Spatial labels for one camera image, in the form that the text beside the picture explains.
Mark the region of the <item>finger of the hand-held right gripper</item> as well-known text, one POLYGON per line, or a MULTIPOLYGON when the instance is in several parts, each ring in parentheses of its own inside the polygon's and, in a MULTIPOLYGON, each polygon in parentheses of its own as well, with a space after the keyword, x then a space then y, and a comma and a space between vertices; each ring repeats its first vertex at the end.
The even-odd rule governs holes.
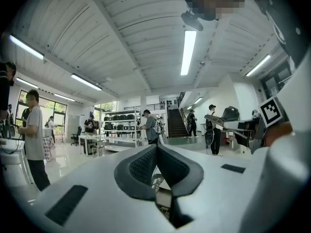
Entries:
POLYGON ((212 123, 212 129, 232 130, 238 125, 240 114, 223 114, 221 116, 205 115, 204 118, 212 123))
POLYGON ((253 141, 253 131, 236 131, 224 129, 226 133, 229 133, 229 138, 235 138, 239 145, 249 145, 250 142, 253 141))

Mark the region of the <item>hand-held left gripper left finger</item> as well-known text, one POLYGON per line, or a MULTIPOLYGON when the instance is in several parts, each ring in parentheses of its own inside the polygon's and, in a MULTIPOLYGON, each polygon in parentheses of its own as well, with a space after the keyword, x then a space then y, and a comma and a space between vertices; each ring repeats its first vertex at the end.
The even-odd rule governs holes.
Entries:
POLYGON ((114 170, 118 187, 129 197, 155 201, 152 176, 157 166, 157 145, 149 147, 119 162, 114 170))

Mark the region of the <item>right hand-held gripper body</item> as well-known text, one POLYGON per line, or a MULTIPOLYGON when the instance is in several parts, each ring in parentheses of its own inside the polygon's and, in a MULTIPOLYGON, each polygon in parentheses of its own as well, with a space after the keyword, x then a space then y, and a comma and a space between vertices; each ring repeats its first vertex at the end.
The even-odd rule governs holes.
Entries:
MULTIPOLYGON (((253 131, 253 141, 249 145, 243 145, 250 149, 253 154, 257 149, 265 147, 265 136, 271 126, 284 121, 283 108, 276 97, 271 97, 253 110, 249 120, 238 120, 236 131, 253 131)), ((223 114, 239 114, 238 109, 229 106, 223 114)))

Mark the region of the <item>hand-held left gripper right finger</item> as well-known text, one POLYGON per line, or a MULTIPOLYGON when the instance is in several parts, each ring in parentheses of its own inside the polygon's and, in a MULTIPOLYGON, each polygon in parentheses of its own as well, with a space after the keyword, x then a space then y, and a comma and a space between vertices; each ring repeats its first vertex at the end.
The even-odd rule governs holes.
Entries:
POLYGON ((171 209, 169 221, 180 228, 193 218, 181 212, 177 199, 191 195, 204 177, 203 168, 195 161, 163 145, 157 146, 157 167, 171 189, 171 209))

